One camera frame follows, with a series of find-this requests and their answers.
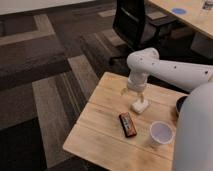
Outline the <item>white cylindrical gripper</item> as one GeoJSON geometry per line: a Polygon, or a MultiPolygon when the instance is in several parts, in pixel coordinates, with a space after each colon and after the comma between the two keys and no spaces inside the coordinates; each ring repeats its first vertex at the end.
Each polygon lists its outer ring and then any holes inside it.
{"type": "Polygon", "coordinates": [[[144,95],[143,95],[143,93],[140,93],[140,92],[143,92],[145,90],[146,85],[147,85],[147,80],[143,80],[143,79],[132,80],[132,79],[129,79],[127,81],[127,88],[123,88],[121,90],[121,96],[126,94],[128,92],[128,89],[130,89],[134,92],[138,92],[139,93],[138,97],[139,97],[140,102],[144,103],[144,95]]]}

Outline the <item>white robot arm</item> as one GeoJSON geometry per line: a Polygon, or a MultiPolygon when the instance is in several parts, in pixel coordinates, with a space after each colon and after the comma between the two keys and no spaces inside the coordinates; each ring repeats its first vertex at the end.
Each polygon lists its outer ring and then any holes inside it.
{"type": "Polygon", "coordinates": [[[213,65],[161,60],[151,47],[130,53],[127,88],[142,93],[149,75],[188,92],[176,102],[172,171],[213,171],[213,65]]]}

